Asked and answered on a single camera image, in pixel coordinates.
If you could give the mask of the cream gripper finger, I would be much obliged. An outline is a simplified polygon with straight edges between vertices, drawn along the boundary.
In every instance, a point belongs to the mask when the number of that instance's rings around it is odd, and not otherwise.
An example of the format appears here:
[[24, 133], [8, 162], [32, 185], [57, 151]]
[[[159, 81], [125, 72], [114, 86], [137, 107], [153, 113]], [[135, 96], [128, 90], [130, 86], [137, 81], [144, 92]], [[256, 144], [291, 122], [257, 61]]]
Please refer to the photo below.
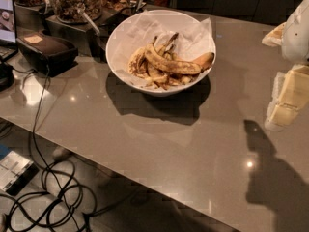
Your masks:
[[278, 72], [267, 108], [265, 127], [281, 131], [290, 125], [309, 102], [309, 67], [293, 65], [287, 72]]
[[266, 34], [262, 39], [262, 44], [271, 47], [280, 46], [282, 44], [282, 35], [285, 25], [286, 23], [281, 23]]

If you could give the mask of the white rounded gripper body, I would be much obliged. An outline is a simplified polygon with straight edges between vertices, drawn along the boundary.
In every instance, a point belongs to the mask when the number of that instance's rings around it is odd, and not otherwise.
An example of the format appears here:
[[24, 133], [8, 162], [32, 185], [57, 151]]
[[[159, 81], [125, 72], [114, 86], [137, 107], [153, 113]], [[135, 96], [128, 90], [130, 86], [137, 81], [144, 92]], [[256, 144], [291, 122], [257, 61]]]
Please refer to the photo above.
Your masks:
[[309, 64], [309, 0], [303, 0], [286, 21], [281, 49], [290, 62]]

